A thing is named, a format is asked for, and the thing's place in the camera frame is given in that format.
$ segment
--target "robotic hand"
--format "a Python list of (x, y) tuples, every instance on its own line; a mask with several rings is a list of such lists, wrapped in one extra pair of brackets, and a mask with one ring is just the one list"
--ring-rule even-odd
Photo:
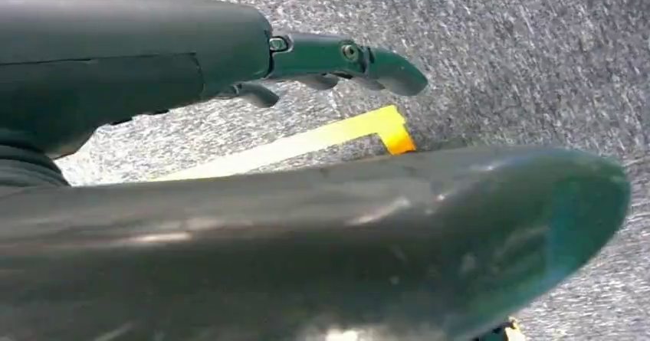
[(0, 136), (53, 159), (140, 114), (215, 98), (273, 106), (258, 81), (344, 78), (403, 96), (427, 84), (391, 51), (277, 33), (258, 10), (214, 0), (0, 0), (0, 28)]

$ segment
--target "yellow tape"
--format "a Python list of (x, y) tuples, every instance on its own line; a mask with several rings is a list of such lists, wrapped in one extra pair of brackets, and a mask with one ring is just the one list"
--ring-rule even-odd
[(414, 151), (415, 144), (405, 128), (406, 120), (391, 105), (349, 119), (327, 124), (243, 152), (219, 157), (207, 164), (163, 176), (156, 181), (200, 179), (242, 174), (262, 166), (326, 149), (364, 136), (377, 134), (389, 153)]

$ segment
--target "screw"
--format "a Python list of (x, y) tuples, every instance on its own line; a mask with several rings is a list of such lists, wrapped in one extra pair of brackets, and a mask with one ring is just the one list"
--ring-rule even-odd
[(282, 37), (273, 37), (268, 40), (268, 47), (271, 51), (285, 51), (289, 48), (289, 44)]
[(357, 48), (355, 45), (346, 44), (341, 48), (341, 51), (343, 52), (343, 56), (348, 61), (357, 61), (357, 60), (359, 60), (359, 48)]

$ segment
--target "prosthetic arm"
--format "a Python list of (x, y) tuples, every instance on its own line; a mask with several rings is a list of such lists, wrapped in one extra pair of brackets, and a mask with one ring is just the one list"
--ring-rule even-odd
[(613, 162), (534, 147), (70, 187), (94, 130), (265, 82), (403, 96), (390, 51), (212, 0), (0, 0), (0, 339), (467, 341), (619, 228)]
[(0, 127), (52, 158), (135, 115), (214, 98), (274, 105), (258, 80), (325, 90), (346, 78), (405, 96), (427, 84), (390, 51), (278, 33), (214, 0), (0, 0), (0, 26)]

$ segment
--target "gray carpet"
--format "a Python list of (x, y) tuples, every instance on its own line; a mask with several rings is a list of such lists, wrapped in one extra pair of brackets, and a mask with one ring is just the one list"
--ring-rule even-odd
[[(106, 127), (60, 161), (76, 184), (149, 179), (397, 104), (420, 149), (530, 143), (620, 159), (634, 182), (625, 230), (582, 273), (519, 315), (533, 340), (650, 339), (650, 0), (229, 0), (277, 28), (336, 32), (413, 59), (410, 99), (349, 85), (284, 86), (273, 110), (212, 102)], [(272, 166), (383, 153), (361, 140)]]

